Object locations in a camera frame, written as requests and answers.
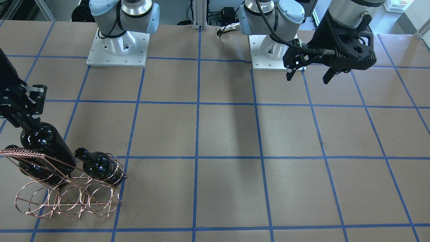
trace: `wine bottle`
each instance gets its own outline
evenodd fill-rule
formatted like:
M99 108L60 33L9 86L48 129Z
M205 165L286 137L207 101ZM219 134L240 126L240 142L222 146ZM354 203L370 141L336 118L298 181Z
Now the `wine bottle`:
M47 162L41 160L41 163L49 169L54 175L62 177L63 173L66 176L70 176L74 168L76 167L76 160L74 159L72 152L64 142L61 135L58 133L54 126L48 123L40 122L40 125L35 129L26 129L22 126L23 131L21 133L21 144L26 149L41 152L47 156L53 157L60 160L68 165L60 163L58 161L50 160L54 167Z
M6 149L19 148L16 145L9 145ZM50 172L49 170L41 167L41 163L35 158L15 158L18 162L18 166L20 167L20 171L30 178L36 179L45 183L48 186L53 186L62 181L62 179Z
M91 153L85 148L78 148L75 151L75 157L82 160L83 170L95 180L114 185L123 179L122 172L117 169L118 164L106 153Z

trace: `metal mounting plate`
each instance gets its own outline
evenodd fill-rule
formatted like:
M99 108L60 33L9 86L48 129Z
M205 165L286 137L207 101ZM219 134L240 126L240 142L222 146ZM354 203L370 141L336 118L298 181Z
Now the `metal mounting plate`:
M145 67L150 35L138 32L132 33L137 44L135 52L125 56L113 56L104 50L103 40L97 36L96 32L86 64L93 66Z
M260 50L260 45L266 35L249 35L249 49L251 51L252 69L260 71L287 71L282 61L274 61L266 56ZM305 71L306 67L302 67L297 71Z

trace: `bottle neck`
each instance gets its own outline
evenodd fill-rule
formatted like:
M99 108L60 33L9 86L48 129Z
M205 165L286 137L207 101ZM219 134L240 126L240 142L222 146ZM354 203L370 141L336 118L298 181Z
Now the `bottle neck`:
M82 160L83 163L89 164L89 165L94 164L97 160L94 154L92 154L85 148L78 148L75 151L75 157Z

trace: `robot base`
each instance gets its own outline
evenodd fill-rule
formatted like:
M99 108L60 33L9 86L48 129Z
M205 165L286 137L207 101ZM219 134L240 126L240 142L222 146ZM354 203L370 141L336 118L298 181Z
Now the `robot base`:
M284 67L284 62L274 61L267 58L260 49L266 35L249 35L249 49L251 51L252 69L257 71L287 71ZM297 71L305 71L306 67L302 67Z
M145 67L150 35L138 32L132 33L136 38L135 51L125 56L114 56L104 50L103 40L97 36L96 32L86 64L93 66Z

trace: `white plastic basket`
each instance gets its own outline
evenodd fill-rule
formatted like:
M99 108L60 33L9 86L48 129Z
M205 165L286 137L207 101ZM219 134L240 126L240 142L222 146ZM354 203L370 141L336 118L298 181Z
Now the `white plastic basket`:
M404 13L414 0L387 0L384 3L387 12Z

